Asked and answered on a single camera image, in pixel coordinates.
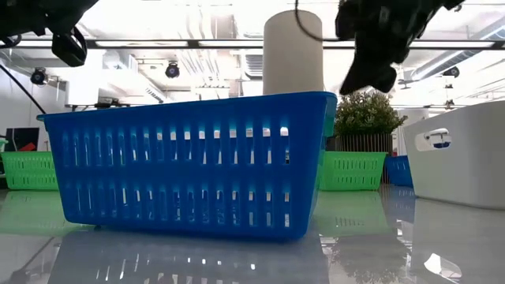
wall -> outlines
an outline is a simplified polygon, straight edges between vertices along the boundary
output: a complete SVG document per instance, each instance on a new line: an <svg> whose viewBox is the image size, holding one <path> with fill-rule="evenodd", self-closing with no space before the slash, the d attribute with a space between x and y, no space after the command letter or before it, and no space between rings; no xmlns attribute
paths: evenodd
<svg viewBox="0 0 505 284"><path fill-rule="evenodd" d="M38 87L30 82L29 77L13 70L11 73L48 114L70 111L69 108L65 108L65 91L57 92L57 89L51 86ZM38 149L46 151L46 141L49 138L43 123L36 120L39 114L41 114L39 109L30 98L0 70L0 134L5 135L7 128L40 127Z"/></svg>

white storage bin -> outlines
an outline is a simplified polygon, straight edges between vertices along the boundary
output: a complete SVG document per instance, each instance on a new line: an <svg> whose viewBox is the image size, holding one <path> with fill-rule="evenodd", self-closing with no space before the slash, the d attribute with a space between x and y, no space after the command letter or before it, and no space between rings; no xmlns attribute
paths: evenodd
<svg viewBox="0 0 505 284"><path fill-rule="evenodd" d="M467 106L404 128L416 196L505 209L505 101ZM446 129L447 148L427 133Z"/></svg>

gray floor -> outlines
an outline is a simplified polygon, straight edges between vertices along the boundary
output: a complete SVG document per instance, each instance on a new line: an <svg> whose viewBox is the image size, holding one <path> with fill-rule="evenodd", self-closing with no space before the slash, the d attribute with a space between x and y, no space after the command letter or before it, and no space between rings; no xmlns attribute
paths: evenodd
<svg viewBox="0 0 505 284"><path fill-rule="evenodd" d="M309 233L283 245L54 232L0 234L0 283L504 283L505 212L416 200L406 188L320 192Z"/></svg>

ceiling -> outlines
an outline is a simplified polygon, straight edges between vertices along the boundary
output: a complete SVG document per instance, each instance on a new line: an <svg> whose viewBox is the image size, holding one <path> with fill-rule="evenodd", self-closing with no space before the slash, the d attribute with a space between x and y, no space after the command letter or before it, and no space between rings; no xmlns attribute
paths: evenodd
<svg viewBox="0 0 505 284"><path fill-rule="evenodd" d="M95 39L262 38L265 21L293 7L293 0L100 0L84 15L79 26L87 37ZM325 37L335 36L338 1L301 1L301 9L320 17ZM490 28L502 27L505 27L505 0L468 0L459 12L440 10L422 39L483 39L483 33L490 33ZM461 103L458 104L477 103L482 98L497 99L501 92L505 94L505 79L500 75L505 74L505 64L501 62L505 59L504 52L485 51L457 62L462 74L456 79L432 76L412 82L407 88L397 85L392 91L393 102L415 106L443 104L450 98L459 99ZM398 78L410 79L410 74L440 65L454 53L413 50L402 65L396 66ZM133 76L142 77L142 82L171 97L171 101L261 94L261 81L251 81L246 76L255 71L254 68L261 73L261 65L255 65L262 62L261 50L135 49L108 50L106 55L110 62L123 62L126 69L134 67ZM353 56L353 50L324 51L324 85L327 90L338 90ZM46 64L49 72L62 80L71 72L62 68L61 62L58 64L50 50L15 50L14 54L4 54L6 57L11 65L26 70ZM181 76L176 79L169 79L164 74L172 61L178 62L181 68ZM106 62L104 68L110 68ZM448 91L444 87L449 83L454 88ZM121 80L115 80L113 88L103 89L109 89L104 94L125 101L133 100L129 96L142 101L139 96L144 95L132 94L131 88L122 88Z"/></svg>

potted plant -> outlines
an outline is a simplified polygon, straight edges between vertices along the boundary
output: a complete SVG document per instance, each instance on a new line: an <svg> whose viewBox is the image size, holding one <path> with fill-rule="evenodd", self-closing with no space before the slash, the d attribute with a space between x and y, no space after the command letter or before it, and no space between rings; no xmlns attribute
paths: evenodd
<svg viewBox="0 0 505 284"><path fill-rule="evenodd" d="M355 92L342 97L335 118L335 136L329 151L380 151L391 154L391 133L407 119L389 104L391 95Z"/></svg>

